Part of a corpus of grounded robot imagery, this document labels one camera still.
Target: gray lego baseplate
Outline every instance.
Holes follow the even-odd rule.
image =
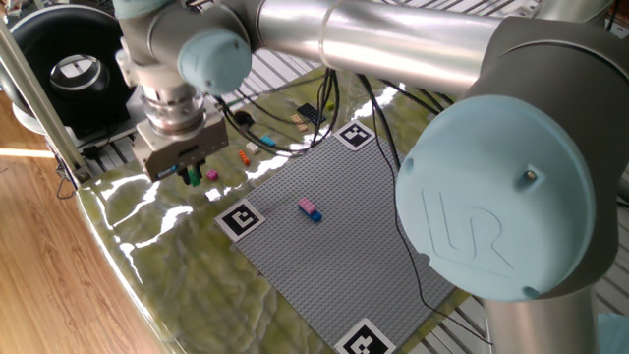
[[[331,138],[246,197],[265,221],[237,247],[331,347],[369,319],[399,348],[431,314],[396,230],[393,193],[375,140],[352,151]],[[301,197],[316,205],[321,222],[298,209]],[[424,297],[437,307],[454,285],[411,248]]]

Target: green patterned tablecloth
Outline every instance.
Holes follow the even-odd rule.
[[[320,75],[315,71],[299,80]],[[351,119],[372,128],[372,105],[358,80],[340,73],[339,84],[337,128]],[[288,119],[302,104],[315,105],[318,85],[287,89],[257,103]],[[407,153],[428,124],[428,114],[393,88],[374,85],[374,89],[398,148]],[[245,109],[285,135],[253,127],[280,145],[305,147],[312,139],[310,124],[303,135],[295,125],[271,120],[250,106]],[[229,130],[230,146],[210,156],[203,169],[218,171],[216,182],[203,179],[192,188],[172,176],[151,184],[132,162],[81,186],[86,221],[164,352],[333,353],[213,222],[218,213],[290,163],[288,157],[262,151],[249,154],[252,163],[244,166],[238,151],[247,141]],[[449,313],[466,298],[457,290],[441,310]],[[438,316],[430,318],[400,352],[408,353],[439,321]]]

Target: wire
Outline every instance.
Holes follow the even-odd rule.
[[[66,177],[66,176],[63,176],[63,177],[61,178],[61,182],[59,183],[59,188],[57,189],[57,199],[58,199],[58,200],[60,200],[60,201],[66,201],[66,200],[70,199],[71,197],[73,197],[73,196],[77,193],[76,191],[72,191],[72,194],[70,194],[70,196],[67,196],[67,197],[63,197],[63,196],[61,196],[61,189],[63,188],[63,183],[64,183],[65,181],[72,182],[72,181],[71,181],[70,179],[68,179],[68,177]]]
[[[380,150],[380,153],[382,154],[382,158],[384,158],[384,161],[389,167],[389,171],[391,172],[391,180],[393,181],[393,209],[395,210],[395,228],[397,229],[397,233],[400,236],[400,239],[402,239],[402,242],[404,243],[404,247],[406,248],[406,252],[408,253],[409,258],[411,259],[411,264],[413,266],[413,272],[415,273],[415,278],[417,279],[417,287],[420,291],[420,300],[422,300],[422,304],[424,304],[424,306],[429,308],[431,311],[443,316],[446,319],[453,321],[455,324],[459,325],[461,328],[468,331],[471,335],[478,338],[483,343],[493,345],[492,342],[484,339],[482,336],[476,334],[473,330],[467,328],[465,325],[461,324],[460,322],[445,315],[444,313],[440,312],[438,309],[434,308],[433,306],[429,305],[426,302],[426,299],[424,298],[424,291],[422,290],[422,282],[420,281],[420,274],[417,272],[417,265],[415,264],[413,253],[411,252],[411,248],[409,247],[408,242],[406,242],[406,239],[404,238],[404,235],[402,234],[402,230],[400,229],[400,223],[398,222],[399,215],[397,212],[397,197],[396,197],[396,191],[395,191],[395,188],[396,188],[395,171],[393,170],[393,166],[391,165],[391,162],[389,162],[389,159],[386,157],[386,154],[384,153],[384,150],[382,149],[382,146],[380,145],[380,139],[378,138],[378,134],[377,134],[377,123],[375,122],[375,107],[372,109],[372,119],[373,119],[373,132],[375,133],[375,142],[377,143],[377,148]]]
[[[243,101],[245,101],[247,99],[251,99],[251,98],[254,98],[254,97],[259,97],[259,96],[262,96],[262,95],[265,95],[265,94],[268,94],[268,93],[280,92],[280,91],[283,91],[285,89],[296,88],[296,87],[299,87],[299,86],[303,86],[303,85],[306,85],[306,84],[313,83],[315,81],[319,81],[319,80],[321,80],[323,78],[324,78],[324,75],[321,75],[320,77],[316,77],[314,79],[305,80],[305,81],[302,81],[302,82],[299,82],[299,83],[291,83],[291,84],[287,84],[287,85],[281,86],[279,88],[272,88],[272,89],[269,89],[269,90],[266,90],[266,91],[252,93],[252,94],[249,94],[249,95],[245,95],[242,98],[235,99],[235,100],[227,103],[227,105],[231,107],[231,106],[233,106],[235,104],[238,104],[238,103],[241,103],[241,102],[243,102]]]
[[[443,106],[432,96],[432,94],[430,94],[430,92],[426,91],[423,88],[417,88],[417,90],[421,92],[422,95],[432,103],[432,105],[434,105],[434,108],[436,108],[439,113],[443,112]]]
[[[436,92],[435,94],[437,95],[437,97],[443,99],[447,104],[449,105],[454,104],[454,101],[452,100],[452,98],[448,97],[447,95],[443,93],[439,93],[439,92]]]
[[[618,9],[620,9],[620,0],[616,0],[613,6],[613,12],[611,13],[611,17],[609,18],[609,22],[607,23],[606,31],[611,31],[611,27],[613,26],[613,22],[616,20],[616,15],[618,14]]]
[[[267,116],[275,119],[278,122],[282,122],[284,124],[295,124],[295,122],[291,121],[291,120],[287,120],[284,118],[280,118],[278,116],[276,116],[275,114],[267,111],[266,109],[264,109],[262,106],[260,106],[259,104],[255,103],[252,99],[247,98],[247,96],[238,88],[237,92],[248,102],[250,103],[253,107],[259,109],[260,111],[262,111],[262,113],[266,114]]]
[[[393,83],[391,83],[389,80],[381,80],[385,85],[389,86],[390,88],[394,88],[397,89],[400,93],[402,93],[405,97],[409,98],[410,100],[414,101],[415,103],[421,105],[425,110],[427,110],[428,112],[434,114],[434,115],[438,115],[439,112],[437,112],[434,108],[430,107],[427,103],[425,103],[424,101],[420,100],[419,98],[413,96],[412,94],[404,91],[403,89],[397,87],[396,85],[394,85]]]
[[[380,117],[380,121],[382,122],[382,127],[384,127],[384,133],[386,133],[386,138],[388,139],[388,142],[389,142],[389,147],[391,148],[391,152],[393,153],[393,161],[395,162],[395,167],[397,167],[399,171],[402,164],[400,163],[400,157],[397,155],[397,148],[395,147],[395,142],[393,141],[391,128],[389,128],[389,124],[386,122],[386,117],[384,116],[384,112],[382,112],[382,108],[380,108],[380,105],[377,102],[377,99],[375,99],[375,94],[373,94],[372,85],[370,84],[370,81],[367,79],[365,75],[356,74],[356,76],[361,81],[361,84],[363,84],[363,87],[365,88],[365,90],[367,91],[367,94],[370,96],[370,99],[372,100],[373,108],[375,108],[375,111],[377,112],[378,117]]]
[[[319,119],[317,120],[317,124],[315,126],[315,134],[313,137],[313,141],[311,142],[309,147],[305,147],[305,148],[292,149],[288,147],[268,146],[267,144],[261,141],[260,137],[256,136],[250,130],[243,130],[239,128],[238,124],[234,120],[233,112],[231,111],[229,105],[225,103],[225,100],[222,97],[215,96],[214,99],[218,102],[218,108],[223,113],[225,120],[227,120],[227,122],[245,139],[251,141],[252,143],[256,144],[258,147],[264,149],[265,151],[271,154],[276,155],[278,151],[284,151],[284,152],[293,153],[294,154],[293,156],[301,155],[303,153],[308,152],[311,148],[314,148],[318,144],[320,144],[320,142],[322,142],[333,131],[336,125],[336,121],[338,120],[339,107],[340,107],[340,89],[338,85],[338,78],[336,75],[336,71],[330,69],[326,71],[325,76],[327,77],[327,80],[324,79],[324,83],[321,84],[321,87],[319,87],[319,95],[318,95],[319,98],[322,97],[323,99],[318,99],[317,105],[320,105],[320,104],[325,105],[327,103],[327,100],[331,97],[331,91],[334,90],[334,106],[335,106],[334,113],[333,113],[332,120],[329,124],[327,132],[325,132],[325,134],[323,134],[323,136],[318,140],[316,137],[318,136],[318,126],[320,126],[320,121],[321,121],[320,117],[322,116],[322,113],[319,110]]]

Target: wooden floor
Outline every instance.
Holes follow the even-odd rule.
[[[0,92],[0,148],[46,150],[10,107]],[[55,167],[0,155],[0,353],[158,353]]]

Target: light blue joint cover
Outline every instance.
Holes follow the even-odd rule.
[[[506,96],[441,113],[397,180],[404,229],[454,285],[503,302],[552,290],[587,251],[596,218],[585,159],[536,107]]]
[[[179,73],[184,80],[210,94],[234,91],[252,68],[252,52],[237,34],[209,29],[196,34],[179,53]]]
[[[599,353],[626,354],[629,351],[629,318],[599,314]]]
[[[174,2],[174,0],[114,0],[116,18],[132,19]]]

